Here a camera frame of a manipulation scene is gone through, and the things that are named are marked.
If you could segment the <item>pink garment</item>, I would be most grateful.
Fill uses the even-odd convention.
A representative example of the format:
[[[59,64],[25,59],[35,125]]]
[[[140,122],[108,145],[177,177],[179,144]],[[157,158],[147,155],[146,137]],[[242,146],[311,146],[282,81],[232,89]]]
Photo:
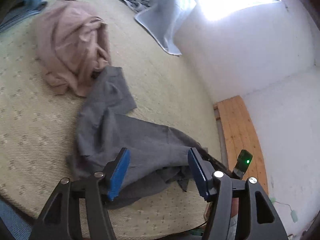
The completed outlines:
[[[111,55],[107,24],[87,2],[57,0],[35,20],[43,78],[56,94],[86,97]]]

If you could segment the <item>light blue blanket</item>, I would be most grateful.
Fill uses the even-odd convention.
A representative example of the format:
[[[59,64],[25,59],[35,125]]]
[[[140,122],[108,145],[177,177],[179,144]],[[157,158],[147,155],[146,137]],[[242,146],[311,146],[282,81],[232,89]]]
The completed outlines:
[[[174,36],[196,6],[195,0],[121,0],[136,14],[139,23],[168,54],[182,53]]]

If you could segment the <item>wooden headboard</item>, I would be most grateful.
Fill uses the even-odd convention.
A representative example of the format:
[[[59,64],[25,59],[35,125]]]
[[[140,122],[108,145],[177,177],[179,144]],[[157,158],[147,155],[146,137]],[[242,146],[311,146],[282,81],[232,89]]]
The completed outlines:
[[[241,96],[235,96],[214,105],[216,120],[221,121],[227,152],[228,168],[233,170],[241,150],[247,150],[253,159],[244,176],[255,177],[268,193],[267,174],[259,139]]]

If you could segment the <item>dark grey smile sweatshirt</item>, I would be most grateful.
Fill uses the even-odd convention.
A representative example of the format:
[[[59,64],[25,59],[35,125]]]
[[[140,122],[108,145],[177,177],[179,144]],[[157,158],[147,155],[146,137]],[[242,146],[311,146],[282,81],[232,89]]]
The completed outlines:
[[[192,147],[206,160],[228,170],[178,129],[129,117],[135,107],[122,69],[105,67],[78,115],[74,150],[67,156],[74,178],[81,179],[102,170],[122,148],[130,151],[130,165],[120,193],[107,204],[108,209],[160,193],[174,181],[186,190],[192,178],[187,160]]]

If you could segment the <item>blue garment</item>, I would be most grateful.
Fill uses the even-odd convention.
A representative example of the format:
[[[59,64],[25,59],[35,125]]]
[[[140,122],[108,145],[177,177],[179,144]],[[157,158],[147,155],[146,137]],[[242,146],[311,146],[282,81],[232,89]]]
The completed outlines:
[[[15,0],[1,22],[1,33],[23,20],[39,14],[48,2],[45,0]]]

